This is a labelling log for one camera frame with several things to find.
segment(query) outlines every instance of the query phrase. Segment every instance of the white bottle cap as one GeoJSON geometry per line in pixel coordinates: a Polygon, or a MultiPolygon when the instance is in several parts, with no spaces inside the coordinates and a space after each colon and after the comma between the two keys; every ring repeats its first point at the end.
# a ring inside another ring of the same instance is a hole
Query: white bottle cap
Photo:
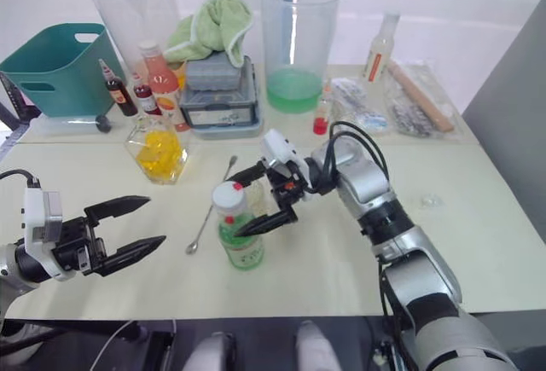
{"type": "Polygon", "coordinates": [[[157,57],[161,55],[160,46],[155,40],[143,40],[138,44],[138,48],[144,57],[157,57]]]}
{"type": "Polygon", "coordinates": [[[238,216],[247,210],[245,191],[240,183],[226,181],[212,191],[212,204],[224,216],[238,216]]]}

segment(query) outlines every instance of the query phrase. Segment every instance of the glass jar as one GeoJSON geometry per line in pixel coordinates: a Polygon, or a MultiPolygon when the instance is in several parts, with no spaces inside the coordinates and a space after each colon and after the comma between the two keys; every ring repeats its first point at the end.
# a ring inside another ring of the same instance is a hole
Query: glass jar
{"type": "Polygon", "coordinates": [[[141,116],[125,147],[150,181],[174,184],[188,159],[171,122],[157,115],[141,116]]]}

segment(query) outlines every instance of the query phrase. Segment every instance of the measuring cup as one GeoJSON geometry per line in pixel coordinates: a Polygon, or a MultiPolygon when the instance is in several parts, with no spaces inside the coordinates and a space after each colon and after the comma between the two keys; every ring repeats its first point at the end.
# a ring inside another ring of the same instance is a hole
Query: measuring cup
{"type": "Polygon", "coordinates": [[[166,48],[180,16],[176,0],[93,0],[131,72],[148,75],[138,43],[157,41],[166,48]]]}
{"type": "Polygon", "coordinates": [[[270,104],[284,113],[313,109],[334,38],[339,0],[261,0],[270,104]]]}

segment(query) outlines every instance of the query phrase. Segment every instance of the basket handle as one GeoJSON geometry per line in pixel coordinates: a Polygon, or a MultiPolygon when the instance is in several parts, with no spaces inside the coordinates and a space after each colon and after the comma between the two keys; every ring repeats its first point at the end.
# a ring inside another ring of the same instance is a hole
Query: basket handle
{"type": "Polygon", "coordinates": [[[35,83],[35,82],[19,82],[20,87],[23,90],[32,91],[32,92],[53,92],[55,87],[48,83],[35,83]]]}

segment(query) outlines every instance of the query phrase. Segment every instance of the green towel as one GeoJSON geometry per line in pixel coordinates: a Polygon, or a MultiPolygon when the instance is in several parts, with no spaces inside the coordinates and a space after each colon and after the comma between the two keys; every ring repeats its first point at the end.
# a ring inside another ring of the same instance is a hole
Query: green towel
{"type": "Polygon", "coordinates": [[[245,62],[242,40],[253,13],[242,0],[207,0],[195,15],[186,17],[167,42],[168,62],[201,60],[225,51],[235,67],[245,62]]]}

